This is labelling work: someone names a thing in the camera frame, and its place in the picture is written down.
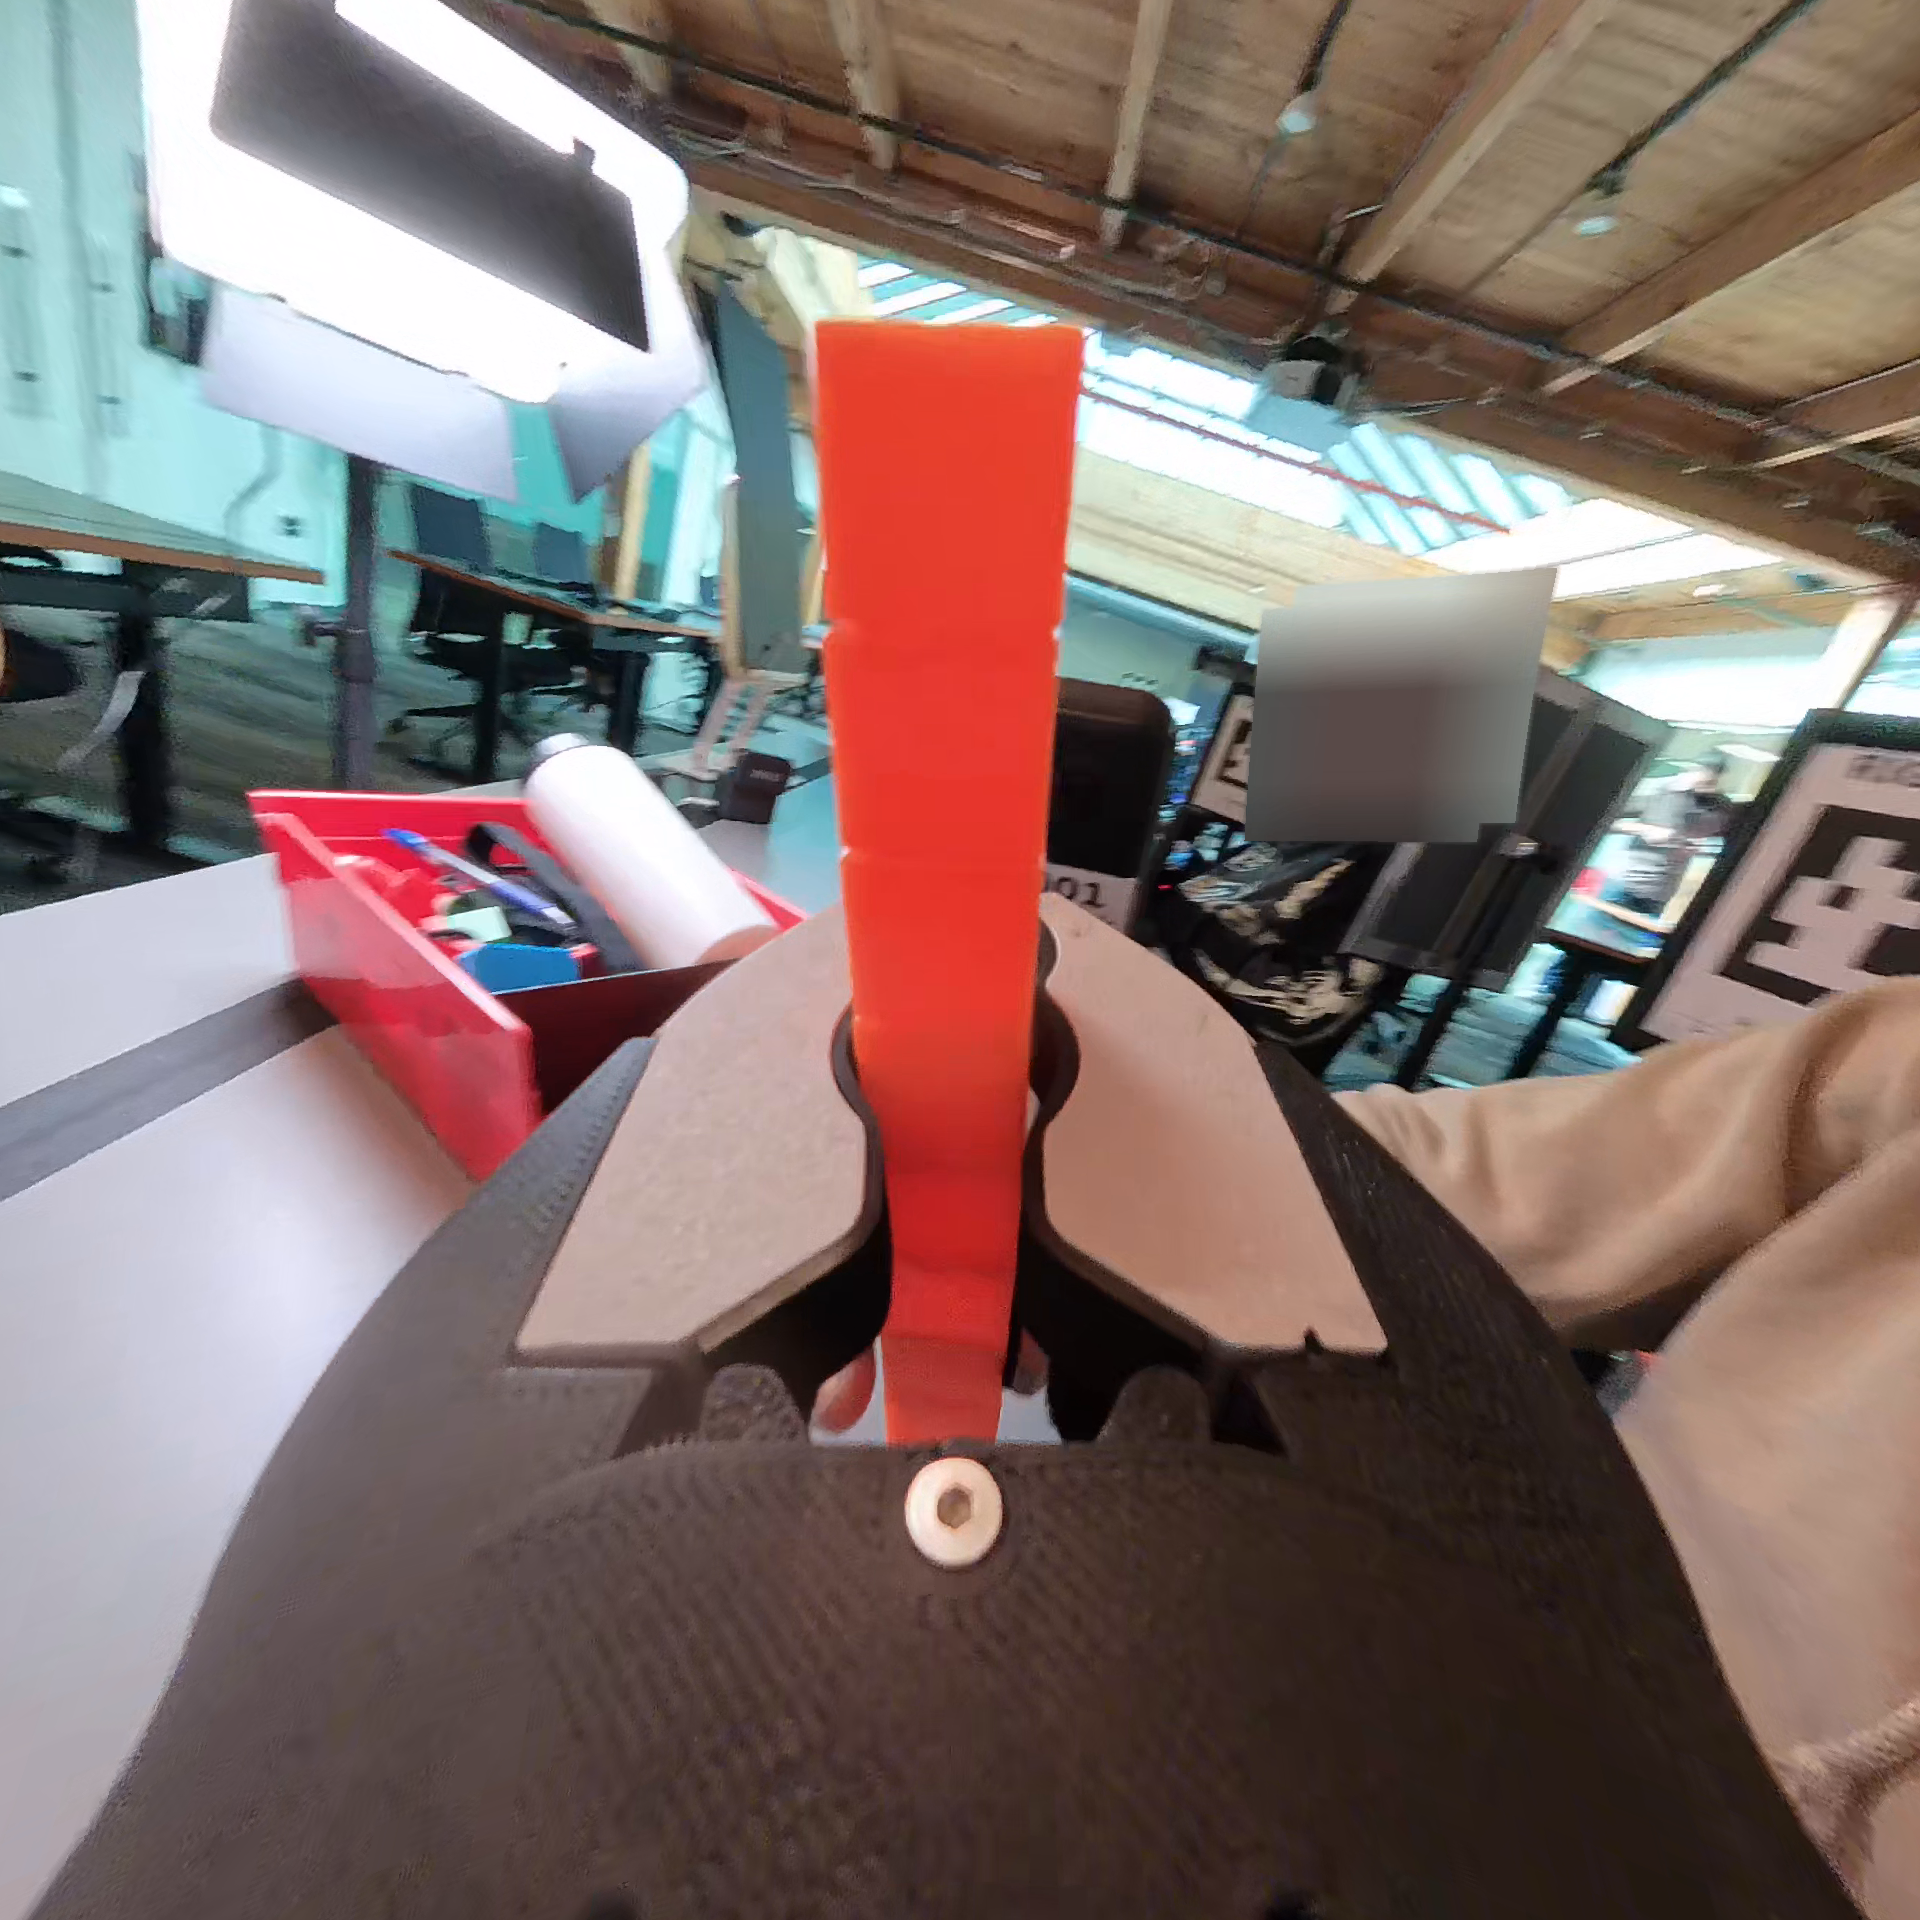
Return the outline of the black pole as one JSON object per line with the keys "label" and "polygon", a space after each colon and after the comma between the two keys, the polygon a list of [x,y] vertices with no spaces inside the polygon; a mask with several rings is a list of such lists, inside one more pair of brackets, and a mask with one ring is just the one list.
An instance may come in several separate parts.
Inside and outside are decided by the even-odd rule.
{"label": "black pole", "polygon": [[382,528],[382,464],[346,454],[343,611],[332,640],[332,783],[369,791],[378,758],[378,576],[390,559]]}

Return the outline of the red plastic bin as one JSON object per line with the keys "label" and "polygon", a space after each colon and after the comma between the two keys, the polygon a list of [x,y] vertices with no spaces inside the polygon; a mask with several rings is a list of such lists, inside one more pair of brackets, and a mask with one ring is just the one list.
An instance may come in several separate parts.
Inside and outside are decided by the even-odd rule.
{"label": "red plastic bin", "polygon": [[257,788],[262,844],[280,862],[295,968],[321,1007],[473,1177],[490,1177],[545,1120],[528,1030],[418,921],[448,880],[384,840],[420,833],[467,851],[478,825],[545,840],[512,787],[403,795]]}

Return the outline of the person's right forearm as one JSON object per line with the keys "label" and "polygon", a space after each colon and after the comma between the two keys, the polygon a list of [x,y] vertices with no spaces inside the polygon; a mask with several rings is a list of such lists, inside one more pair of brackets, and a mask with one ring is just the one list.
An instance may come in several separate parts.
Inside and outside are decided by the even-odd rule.
{"label": "person's right forearm", "polygon": [[1656,1346],[1720,1290],[1916,1283],[1914,978],[1616,1073],[1336,1105],[1572,1346]]}

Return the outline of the black bin divider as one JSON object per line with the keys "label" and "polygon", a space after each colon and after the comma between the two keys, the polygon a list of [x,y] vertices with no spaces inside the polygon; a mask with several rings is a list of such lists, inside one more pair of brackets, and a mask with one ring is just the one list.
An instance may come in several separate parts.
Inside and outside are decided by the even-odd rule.
{"label": "black bin divider", "polygon": [[734,963],[580,976],[507,993],[502,1004],[528,1030],[539,1116],[553,1114],[631,1041],[650,1041],[706,983]]}

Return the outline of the white cylindrical bottle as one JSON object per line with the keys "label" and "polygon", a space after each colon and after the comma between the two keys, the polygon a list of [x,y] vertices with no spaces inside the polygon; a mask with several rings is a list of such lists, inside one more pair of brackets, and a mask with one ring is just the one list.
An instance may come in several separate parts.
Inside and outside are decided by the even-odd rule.
{"label": "white cylindrical bottle", "polygon": [[521,795],[646,968],[726,966],[777,937],[770,913],[631,754],[585,737],[545,739]]}

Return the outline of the grey framed monitor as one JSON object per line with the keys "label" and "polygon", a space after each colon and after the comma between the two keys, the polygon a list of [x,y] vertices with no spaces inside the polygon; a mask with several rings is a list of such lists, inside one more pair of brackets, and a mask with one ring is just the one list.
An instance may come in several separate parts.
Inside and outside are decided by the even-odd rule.
{"label": "grey framed monitor", "polygon": [[1671,724],[1542,671],[1521,770],[1521,817],[1471,846],[1400,848],[1366,899],[1344,951],[1385,970],[1499,993],[1664,750]]}

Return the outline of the orange segmented plastic bar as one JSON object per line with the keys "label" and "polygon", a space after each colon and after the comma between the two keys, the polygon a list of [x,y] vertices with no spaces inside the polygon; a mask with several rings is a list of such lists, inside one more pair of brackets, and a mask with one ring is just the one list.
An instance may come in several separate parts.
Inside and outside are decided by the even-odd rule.
{"label": "orange segmented plastic bar", "polygon": [[815,335],[851,1048],[889,1443],[991,1443],[1014,1338],[1084,337]]}

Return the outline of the printed marker board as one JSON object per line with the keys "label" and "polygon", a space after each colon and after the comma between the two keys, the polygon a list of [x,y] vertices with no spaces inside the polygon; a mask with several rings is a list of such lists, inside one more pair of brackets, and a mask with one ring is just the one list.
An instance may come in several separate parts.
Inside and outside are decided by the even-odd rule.
{"label": "printed marker board", "polygon": [[1811,712],[1614,1027],[1643,1051],[1918,974],[1918,721]]}
{"label": "printed marker board", "polygon": [[1235,827],[1246,825],[1250,803],[1255,716],[1255,687],[1236,680],[1218,708],[1215,735],[1188,791],[1194,809]]}

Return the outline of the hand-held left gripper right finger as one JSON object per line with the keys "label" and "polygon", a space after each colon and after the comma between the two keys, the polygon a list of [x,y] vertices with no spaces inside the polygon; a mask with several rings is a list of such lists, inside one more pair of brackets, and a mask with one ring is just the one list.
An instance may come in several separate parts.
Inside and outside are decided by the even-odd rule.
{"label": "hand-held left gripper right finger", "polygon": [[1046,913],[1026,1219],[1076,1278],[1227,1355],[1385,1334],[1252,1039],[1091,913]]}

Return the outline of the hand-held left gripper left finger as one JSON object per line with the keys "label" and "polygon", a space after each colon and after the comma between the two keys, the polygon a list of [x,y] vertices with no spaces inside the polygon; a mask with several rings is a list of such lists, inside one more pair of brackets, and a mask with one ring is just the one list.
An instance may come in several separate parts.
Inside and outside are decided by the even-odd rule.
{"label": "hand-held left gripper left finger", "polygon": [[849,926],[822,913],[656,1034],[521,1324],[521,1359],[842,1369],[889,1308],[849,1070]]}

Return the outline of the blue ballpoint pen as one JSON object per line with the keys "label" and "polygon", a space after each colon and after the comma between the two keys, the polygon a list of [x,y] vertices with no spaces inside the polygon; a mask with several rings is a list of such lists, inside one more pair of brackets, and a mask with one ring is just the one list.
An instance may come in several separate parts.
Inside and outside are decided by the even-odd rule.
{"label": "blue ballpoint pen", "polygon": [[467,855],[440,848],[418,833],[403,827],[382,827],[382,834],[395,848],[423,862],[434,873],[464,880],[471,884],[471,889],[490,895],[492,899],[502,902],[504,906],[521,913],[534,921],[539,921],[553,931],[579,931],[580,926],[577,918],[571,918],[562,906],[550,902],[539,891],[511,880],[502,871],[481,866]]}

